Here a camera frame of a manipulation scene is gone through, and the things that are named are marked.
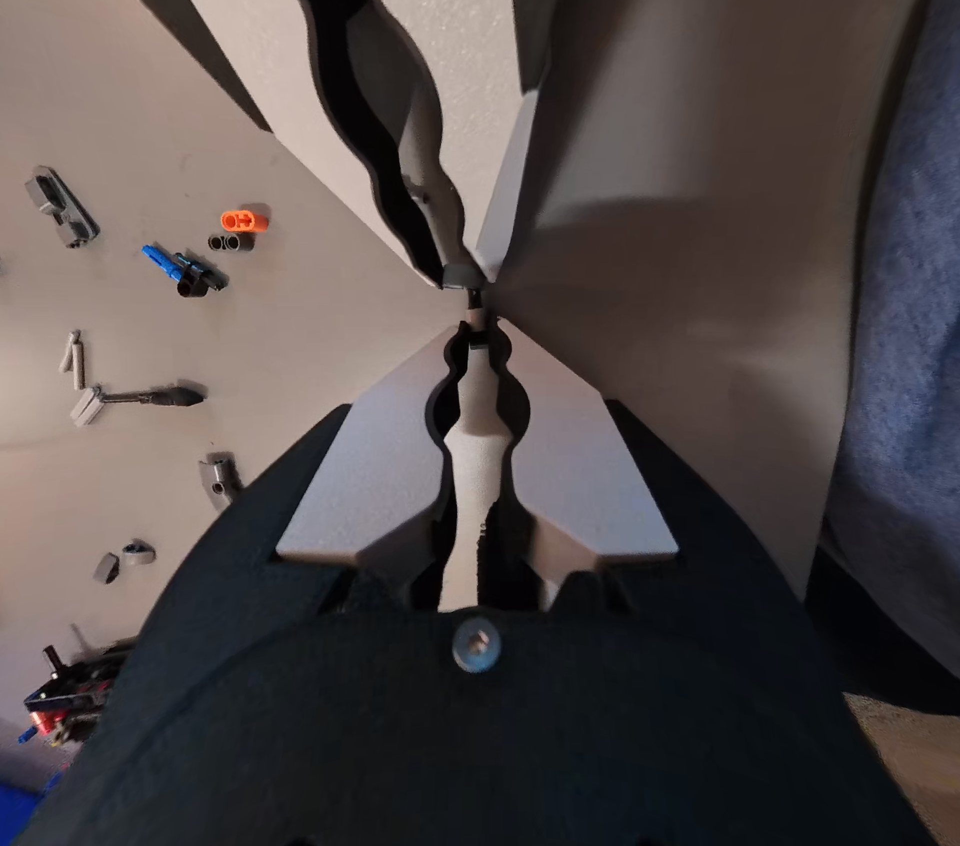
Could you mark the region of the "grey lego panel piece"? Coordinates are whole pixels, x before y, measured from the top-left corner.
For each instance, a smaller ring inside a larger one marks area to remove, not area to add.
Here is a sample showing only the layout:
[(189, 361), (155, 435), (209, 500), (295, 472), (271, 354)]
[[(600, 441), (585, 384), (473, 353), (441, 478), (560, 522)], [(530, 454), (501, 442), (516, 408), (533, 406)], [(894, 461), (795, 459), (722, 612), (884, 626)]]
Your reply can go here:
[(99, 236), (98, 224), (53, 169), (36, 167), (25, 188), (38, 212), (53, 221), (66, 248), (84, 247)]

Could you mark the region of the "blue pin with black connector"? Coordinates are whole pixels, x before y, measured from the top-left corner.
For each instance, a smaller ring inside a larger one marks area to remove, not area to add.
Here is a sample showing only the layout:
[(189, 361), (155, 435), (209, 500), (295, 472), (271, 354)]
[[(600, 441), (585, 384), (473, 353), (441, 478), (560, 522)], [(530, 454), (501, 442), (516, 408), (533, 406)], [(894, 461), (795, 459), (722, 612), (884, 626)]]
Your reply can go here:
[(186, 299), (201, 299), (211, 292), (221, 292), (229, 280), (218, 270), (180, 252), (170, 254), (154, 245), (140, 250), (164, 276), (174, 282), (177, 293)]

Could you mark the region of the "dark grey connector with hole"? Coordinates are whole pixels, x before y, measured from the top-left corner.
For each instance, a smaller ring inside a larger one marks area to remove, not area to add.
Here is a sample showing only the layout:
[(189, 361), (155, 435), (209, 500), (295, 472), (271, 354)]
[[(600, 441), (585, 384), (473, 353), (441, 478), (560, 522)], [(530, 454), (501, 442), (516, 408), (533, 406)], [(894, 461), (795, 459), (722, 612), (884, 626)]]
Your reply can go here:
[(204, 494), (218, 512), (234, 503), (243, 490), (234, 455), (210, 453), (198, 461), (198, 473)]

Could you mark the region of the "person's blue sweatshirt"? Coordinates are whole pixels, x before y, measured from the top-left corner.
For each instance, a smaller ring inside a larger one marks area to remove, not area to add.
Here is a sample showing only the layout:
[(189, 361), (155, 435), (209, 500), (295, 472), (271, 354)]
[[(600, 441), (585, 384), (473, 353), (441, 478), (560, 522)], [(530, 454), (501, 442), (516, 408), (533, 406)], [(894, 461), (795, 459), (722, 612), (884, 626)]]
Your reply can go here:
[(853, 691), (958, 715), (958, 0), (921, 0), (858, 246), (846, 421), (822, 546)]

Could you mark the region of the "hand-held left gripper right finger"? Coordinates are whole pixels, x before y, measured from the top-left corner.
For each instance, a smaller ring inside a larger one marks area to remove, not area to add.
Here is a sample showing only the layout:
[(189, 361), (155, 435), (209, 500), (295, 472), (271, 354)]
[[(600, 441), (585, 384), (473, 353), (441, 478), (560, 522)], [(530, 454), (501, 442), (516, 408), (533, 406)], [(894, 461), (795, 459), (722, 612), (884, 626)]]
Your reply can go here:
[(486, 521), (486, 605), (539, 610), (572, 574), (673, 560), (677, 540), (603, 396), (505, 318), (486, 338), (510, 434)]

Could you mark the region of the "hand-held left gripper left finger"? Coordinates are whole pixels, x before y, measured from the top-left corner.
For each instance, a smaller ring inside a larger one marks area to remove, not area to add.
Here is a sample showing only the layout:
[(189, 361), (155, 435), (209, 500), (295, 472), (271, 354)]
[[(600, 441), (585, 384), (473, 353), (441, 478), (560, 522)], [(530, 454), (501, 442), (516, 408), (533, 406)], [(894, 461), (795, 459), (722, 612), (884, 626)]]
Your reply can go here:
[(355, 400), (276, 546), (282, 560), (365, 570), (407, 605), (438, 608), (457, 532), (446, 437), (471, 335), (450, 327)]

